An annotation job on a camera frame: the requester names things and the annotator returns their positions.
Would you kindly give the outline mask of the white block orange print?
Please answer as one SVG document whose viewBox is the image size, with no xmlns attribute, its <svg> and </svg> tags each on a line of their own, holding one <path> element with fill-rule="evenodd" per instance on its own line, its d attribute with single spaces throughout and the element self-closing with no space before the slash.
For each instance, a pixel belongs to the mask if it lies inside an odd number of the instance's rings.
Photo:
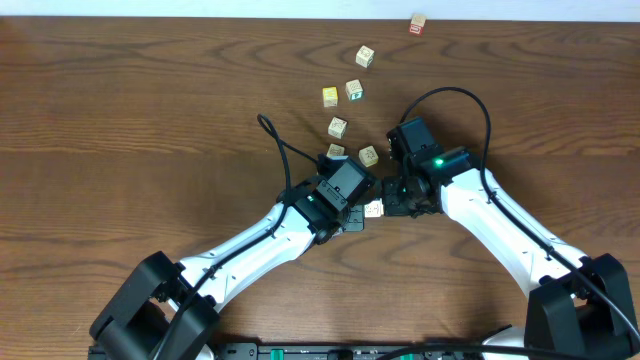
<svg viewBox="0 0 640 360">
<path fill-rule="evenodd" d="M 363 207 L 365 218 L 378 218 L 384 215 L 384 204 L 381 198 L 374 199 Z"/>
</svg>

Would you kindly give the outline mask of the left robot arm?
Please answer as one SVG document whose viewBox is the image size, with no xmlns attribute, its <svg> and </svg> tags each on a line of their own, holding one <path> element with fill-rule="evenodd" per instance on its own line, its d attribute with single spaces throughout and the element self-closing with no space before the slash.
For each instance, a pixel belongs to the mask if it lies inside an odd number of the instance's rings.
<svg viewBox="0 0 640 360">
<path fill-rule="evenodd" d="M 348 156 L 285 188 L 268 214 L 221 245 L 172 262 L 141 261 L 90 327 L 109 359 L 201 359 L 221 310 L 275 267 L 342 231 L 376 178 Z"/>
</svg>

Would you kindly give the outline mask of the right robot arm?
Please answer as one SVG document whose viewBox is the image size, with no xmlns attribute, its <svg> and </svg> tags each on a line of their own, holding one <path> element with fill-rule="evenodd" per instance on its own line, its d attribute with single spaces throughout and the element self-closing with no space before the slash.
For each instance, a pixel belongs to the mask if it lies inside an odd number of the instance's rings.
<svg viewBox="0 0 640 360">
<path fill-rule="evenodd" d="M 638 354 L 630 285 L 618 260 L 590 257 L 554 235 L 501 188 L 484 157 L 464 147 L 445 150 L 422 119 L 399 124 L 387 139 L 400 173 L 383 181 L 386 215 L 446 215 L 489 250 L 527 298 L 524 327 L 483 340 L 483 358 Z"/>
</svg>

